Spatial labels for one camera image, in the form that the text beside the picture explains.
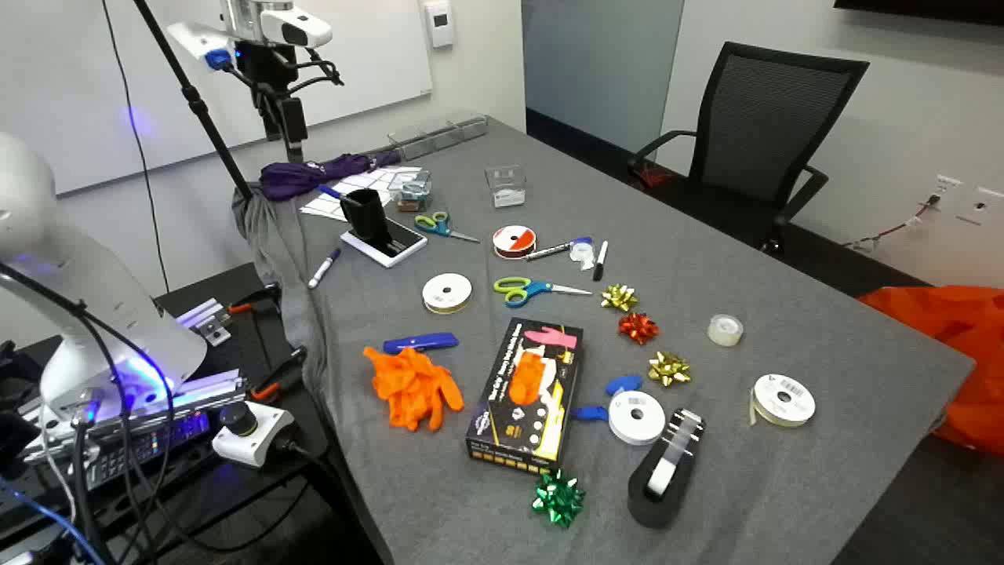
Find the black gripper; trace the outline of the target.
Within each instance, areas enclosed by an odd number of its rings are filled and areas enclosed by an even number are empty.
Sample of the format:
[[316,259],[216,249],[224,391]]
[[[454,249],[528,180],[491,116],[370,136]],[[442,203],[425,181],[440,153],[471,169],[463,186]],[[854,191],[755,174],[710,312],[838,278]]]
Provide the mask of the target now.
[[297,80],[295,52],[237,40],[237,72],[251,91],[254,111],[262,118],[267,139],[284,143],[287,161],[300,163],[300,143],[306,139],[306,127],[304,107],[292,94],[292,82]]

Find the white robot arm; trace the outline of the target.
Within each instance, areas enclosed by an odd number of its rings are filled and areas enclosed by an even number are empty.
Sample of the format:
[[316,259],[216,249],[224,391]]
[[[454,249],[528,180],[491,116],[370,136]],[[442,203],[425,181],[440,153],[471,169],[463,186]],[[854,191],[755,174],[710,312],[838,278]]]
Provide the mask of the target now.
[[40,401],[63,421],[120,418],[168,398],[242,395],[251,381],[165,312],[122,259],[81,233],[53,197],[47,161],[0,136],[3,290],[60,334],[40,371]]

